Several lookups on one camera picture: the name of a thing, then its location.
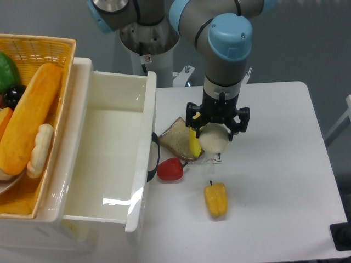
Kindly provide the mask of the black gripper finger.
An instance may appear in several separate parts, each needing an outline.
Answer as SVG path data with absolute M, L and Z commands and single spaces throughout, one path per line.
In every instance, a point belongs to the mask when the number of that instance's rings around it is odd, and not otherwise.
M 200 109 L 200 106 L 197 106 L 192 102 L 189 102 L 186 105 L 185 125 L 193 130 L 196 135 L 200 134 L 200 129 L 204 126 L 204 119 L 202 118 Z
M 233 117 L 229 121 L 228 128 L 230 133 L 228 135 L 229 141 L 232 142 L 234 135 L 238 133 L 245 133 L 250 121 L 250 108 L 243 107 L 236 111 L 236 116 L 239 118 L 239 122 Z

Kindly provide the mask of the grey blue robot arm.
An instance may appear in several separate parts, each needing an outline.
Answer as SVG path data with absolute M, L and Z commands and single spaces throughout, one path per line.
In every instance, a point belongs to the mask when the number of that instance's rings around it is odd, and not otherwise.
M 191 43 L 206 60 L 202 103 L 186 106 L 186 126 L 196 135 L 209 123 L 229 129 L 228 138 L 245 132 L 247 107 L 237 108 L 247 57 L 252 49 L 250 18 L 274 1 L 88 1 L 102 32 L 118 31 L 137 74 L 157 72 L 171 78 L 171 64 L 157 61 L 180 39 Z

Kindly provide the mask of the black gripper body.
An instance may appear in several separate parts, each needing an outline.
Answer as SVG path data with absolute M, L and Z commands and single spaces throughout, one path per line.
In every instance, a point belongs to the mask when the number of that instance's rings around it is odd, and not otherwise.
M 201 125 L 217 123 L 231 127 L 236 116 L 239 92 L 239 83 L 227 87 L 205 83 L 201 105 Z

